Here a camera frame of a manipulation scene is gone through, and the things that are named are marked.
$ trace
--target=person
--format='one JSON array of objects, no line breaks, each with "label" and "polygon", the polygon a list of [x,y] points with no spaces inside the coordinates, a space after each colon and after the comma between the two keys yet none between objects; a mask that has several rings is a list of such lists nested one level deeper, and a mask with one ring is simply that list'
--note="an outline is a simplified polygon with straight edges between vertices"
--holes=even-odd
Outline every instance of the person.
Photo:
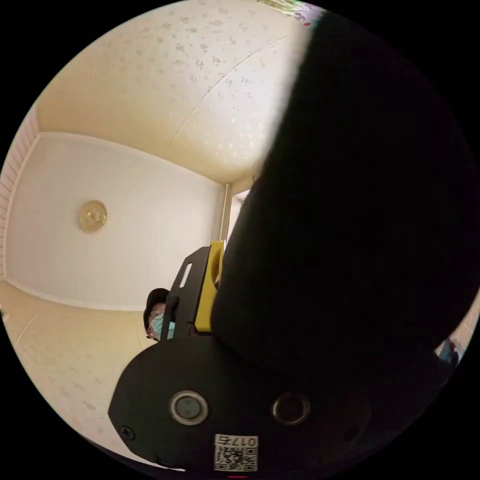
[{"label": "person", "polygon": [[[148,298],[146,299],[146,307],[143,312],[143,325],[147,338],[155,340],[156,342],[160,340],[162,333],[165,305],[169,293],[165,288],[155,288],[148,294]],[[168,340],[173,338],[174,330],[175,322],[171,321],[168,326]]]}]

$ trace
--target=blue face mask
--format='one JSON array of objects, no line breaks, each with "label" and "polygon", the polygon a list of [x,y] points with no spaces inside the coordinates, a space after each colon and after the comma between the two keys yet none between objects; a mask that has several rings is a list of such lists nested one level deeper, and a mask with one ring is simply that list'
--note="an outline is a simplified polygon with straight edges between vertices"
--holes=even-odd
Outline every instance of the blue face mask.
[{"label": "blue face mask", "polygon": [[[151,321],[151,328],[153,330],[153,333],[155,335],[155,338],[157,340],[160,340],[160,335],[162,333],[162,325],[164,323],[164,314],[160,313],[156,316],[153,317],[153,320]],[[170,322],[170,325],[168,325],[168,334],[166,336],[167,340],[170,340],[174,336],[174,330],[175,330],[175,323]]]}]

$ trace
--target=label sticker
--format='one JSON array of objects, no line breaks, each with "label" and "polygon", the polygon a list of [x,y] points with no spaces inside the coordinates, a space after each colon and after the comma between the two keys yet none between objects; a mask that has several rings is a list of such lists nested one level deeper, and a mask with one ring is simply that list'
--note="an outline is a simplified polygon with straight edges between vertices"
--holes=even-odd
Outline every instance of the label sticker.
[{"label": "label sticker", "polygon": [[220,472],[256,472],[259,438],[257,436],[215,435],[214,470]]}]

